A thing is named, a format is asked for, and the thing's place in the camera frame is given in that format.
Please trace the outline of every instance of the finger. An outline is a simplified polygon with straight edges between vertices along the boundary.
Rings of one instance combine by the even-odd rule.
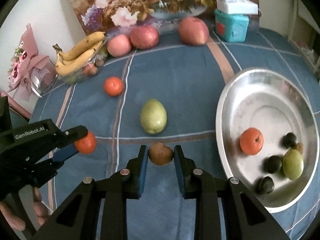
[[[48,220],[49,216],[45,216],[45,217],[38,217],[38,223],[40,226],[42,226],[47,220]]]
[[[0,210],[11,228],[19,231],[26,229],[26,223],[13,214],[11,209],[4,202],[0,202]]]
[[[34,201],[42,201],[42,196],[41,196],[41,192],[37,187],[33,188],[33,199]]]
[[[33,209],[35,210],[38,217],[45,217],[49,215],[47,207],[41,202],[34,202]]]

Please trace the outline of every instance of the teal box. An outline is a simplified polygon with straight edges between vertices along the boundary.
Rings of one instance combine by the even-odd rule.
[[[216,16],[216,33],[227,42],[244,42],[247,35],[249,17],[242,14],[226,14],[218,9]]]

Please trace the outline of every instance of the metal screw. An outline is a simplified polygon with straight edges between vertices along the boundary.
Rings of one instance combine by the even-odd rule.
[[[193,173],[196,175],[201,175],[203,173],[203,171],[201,169],[194,169]]]
[[[82,180],[82,182],[83,182],[84,184],[90,184],[90,183],[92,182],[92,178],[91,178],[91,177],[85,177],[85,178]]]
[[[128,170],[128,169],[122,169],[121,171],[120,171],[120,174],[121,175],[128,175],[130,173],[130,171]]]
[[[231,177],[231,178],[230,178],[230,182],[231,182],[232,184],[238,184],[238,183],[239,183],[239,179],[236,178],[236,177]]]

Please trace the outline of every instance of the blue tablecloth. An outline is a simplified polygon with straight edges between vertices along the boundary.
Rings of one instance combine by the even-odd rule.
[[[319,84],[281,35],[260,29],[248,33],[245,43],[231,44],[212,33],[208,44],[199,47],[182,45],[177,34],[162,36],[155,49],[111,59],[96,77],[63,85],[38,100],[31,122],[51,118],[62,130],[81,124],[98,139],[93,154],[72,157],[41,188],[44,202],[56,209],[84,177],[108,178],[137,156],[141,144],[156,142],[182,145],[197,167],[225,178],[215,138],[217,103],[225,82],[249,67],[271,69],[295,83],[308,95],[319,127]],[[116,98],[103,90],[111,76],[125,83],[125,92]],[[168,115],[165,130],[155,136],[140,125],[140,110],[151,98],[158,99]],[[319,210],[319,169],[296,204],[273,214],[291,239],[302,236]],[[195,201],[181,198],[173,163],[148,163],[144,194],[139,201],[128,201],[127,215],[129,240],[193,239]]]

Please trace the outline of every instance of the blue gripper pad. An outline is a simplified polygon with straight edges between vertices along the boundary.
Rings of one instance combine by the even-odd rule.
[[[65,162],[67,159],[71,158],[73,155],[76,155],[77,153],[78,150],[76,149],[75,144],[71,143],[68,146],[56,151],[51,160],[53,162]]]
[[[180,156],[177,150],[177,146],[173,150],[173,158],[174,158],[174,166],[176,169],[176,174],[178,179],[179,191],[182,197],[184,198],[185,197],[185,181],[184,181],[184,176],[182,172],[182,166],[181,166]]]
[[[139,198],[142,196],[142,193],[144,191],[144,183],[146,181],[147,165],[148,165],[148,148],[145,147],[144,152],[143,153],[139,152],[139,155],[140,154],[143,154],[143,158],[141,162],[141,169],[140,169],[139,180],[138,180],[137,194]]]

